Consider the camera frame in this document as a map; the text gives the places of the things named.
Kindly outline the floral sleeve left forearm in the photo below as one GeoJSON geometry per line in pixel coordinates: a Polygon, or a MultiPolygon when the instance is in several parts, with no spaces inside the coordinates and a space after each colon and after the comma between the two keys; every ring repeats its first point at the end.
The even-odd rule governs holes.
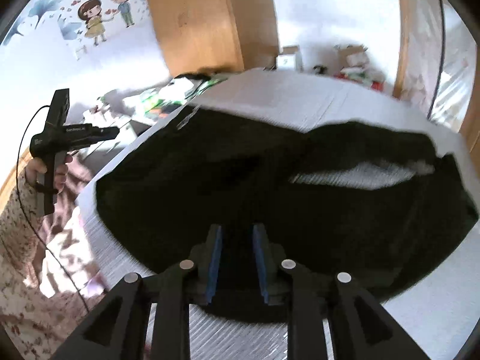
{"type": "Polygon", "coordinates": [[[48,244],[59,264],[33,261],[44,223],[37,213],[37,192],[25,172],[1,213],[1,326],[23,359],[50,359],[104,296],[86,234],[67,228],[48,244]]]}

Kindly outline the person's left hand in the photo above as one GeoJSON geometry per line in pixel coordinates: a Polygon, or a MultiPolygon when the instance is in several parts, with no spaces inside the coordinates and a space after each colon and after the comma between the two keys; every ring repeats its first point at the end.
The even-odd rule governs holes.
{"type": "MultiPolygon", "coordinates": [[[[61,163],[55,171],[54,188],[60,193],[66,184],[68,174],[68,164],[72,161],[72,156],[67,154],[64,162],[61,163]]],[[[32,187],[37,183],[39,174],[46,174],[47,166],[40,158],[30,160],[25,168],[25,177],[32,187]]]]}

